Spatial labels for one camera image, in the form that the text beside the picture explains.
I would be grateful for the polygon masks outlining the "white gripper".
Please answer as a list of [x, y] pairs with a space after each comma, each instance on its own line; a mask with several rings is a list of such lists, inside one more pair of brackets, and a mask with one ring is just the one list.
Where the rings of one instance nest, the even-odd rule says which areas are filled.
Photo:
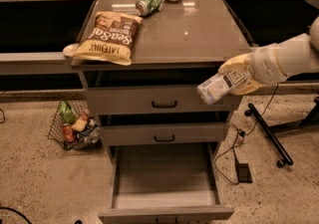
[[230, 92], [233, 95], [247, 95], [263, 88], [264, 85], [272, 86], [287, 80], [277, 59], [277, 44], [259, 47], [254, 52], [238, 55], [224, 62], [218, 69], [220, 73], [235, 71], [243, 73], [249, 65], [252, 78], [239, 80]]

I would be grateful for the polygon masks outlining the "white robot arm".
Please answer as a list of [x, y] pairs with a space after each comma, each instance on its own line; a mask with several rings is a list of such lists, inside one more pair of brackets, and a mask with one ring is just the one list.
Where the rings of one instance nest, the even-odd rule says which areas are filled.
[[248, 82], [232, 91], [235, 95], [246, 95], [259, 88], [274, 86], [295, 75], [318, 73], [319, 18], [314, 20], [309, 33], [238, 55], [227, 60], [218, 71], [249, 73]]

